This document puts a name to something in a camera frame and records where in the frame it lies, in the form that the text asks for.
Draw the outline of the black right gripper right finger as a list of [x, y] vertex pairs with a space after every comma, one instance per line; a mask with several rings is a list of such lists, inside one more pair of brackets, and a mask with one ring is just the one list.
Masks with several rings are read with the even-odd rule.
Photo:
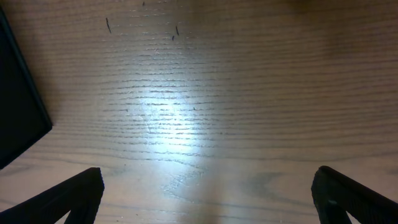
[[397, 203], [328, 166], [315, 173], [312, 198], [321, 224], [397, 223]]

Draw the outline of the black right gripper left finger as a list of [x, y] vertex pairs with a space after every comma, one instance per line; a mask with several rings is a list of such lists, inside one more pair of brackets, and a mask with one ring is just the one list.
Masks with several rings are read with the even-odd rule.
[[89, 168], [1, 212], [1, 223], [48, 223], [68, 215], [66, 223], [93, 224], [104, 192], [99, 167]]

